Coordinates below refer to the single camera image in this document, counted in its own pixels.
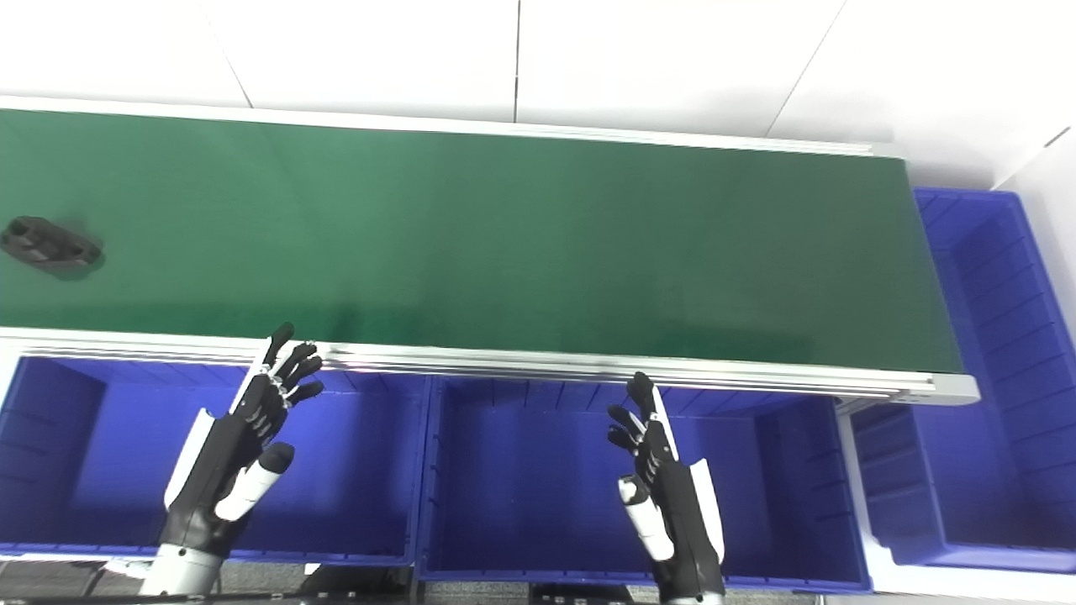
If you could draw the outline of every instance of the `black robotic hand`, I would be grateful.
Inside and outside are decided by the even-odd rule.
[[[199,411],[165,490],[161,545],[227,558],[246,512],[291,465],[295,449],[271,440],[288,409],[323,389],[316,380],[299,384],[322,367],[314,343],[278,361],[294,333],[285,323],[266,340],[227,414]]]
[[[620,496],[647,552],[662,603],[722,603],[724,538],[718,498],[706,460],[680,462],[661,393],[636,372],[627,393],[641,420],[609,406],[618,424],[609,440],[635,460],[635,474],[620,478]]]

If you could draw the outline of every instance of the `black plastic part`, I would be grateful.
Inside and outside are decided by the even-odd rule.
[[[46,271],[87,267],[101,256],[94,242],[40,216],[13,219],[0,233],[0,248]]]
[[[260,453],[261,441],[242,418],[229,413],[213,421],[190,475],[168,508],[160,543],[227,559],[250,516],[229,522],[218,518],[213,508],[231,489],[239,469]]]
[[[283,475],[287,467],[292,466],[293,460],[295,460],[295,448],[288,444],[277,441],[261,452],[261,455],[258,456],[258,464],[269,473]]]
[[[706,534],[691,469],[679,462],[662,464],[654,478],[654,502],[676,548],[672,559],[653,563],[661,602],[725,593],[721,560]]]

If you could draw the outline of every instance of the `blue storage bin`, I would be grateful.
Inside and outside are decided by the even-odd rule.
[[[728,586],[869,590],[832,399],[663,392],[681,455],[709,460]],[[623,384],[439,380],[420,577],[651,582],[615,488],[632,461],[605,439],[626,399]]]
[[[0,408],[0,553],[152,555],[199,408],[227,411],[244,369],[24,358]],[[232,557],[414,562],[430,378],[322,371],[279,438],[295,462]]]
[[[982,400],[852,418],[872,530],[902,564],[1076,572],[1076,355],[1020,200],[916,198]]]

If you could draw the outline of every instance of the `black object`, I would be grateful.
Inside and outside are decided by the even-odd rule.
[[[93,265],[101,249],[88,239],[41,219],[18,216],[0,234],[0,248],[46,271]]]
[[[659,599],[662,603],[704,603],[710,595],[723,601],[725,583],[721,558],[706,533],[691,468],[674,456],[665,427],[651,419],[657,410],[653,393],[654,383],[641,371],[627,381],[628,396],[639,407],[642,418],[648,419],[642,440],[634,450],[628,449],[635,458],[632,480],[649,490],[661,509],[665,531],[675,548],[672,558],[651,562]],[[628,410],[621,406],[609,406],[609,416],[622,425],[635,424]],[[617,433],[615,426],[610,428],[609,440],[624,447],[624,439],[631,437],[627,431]],[[645,495],[641,491],[639,494],[642,502]]]

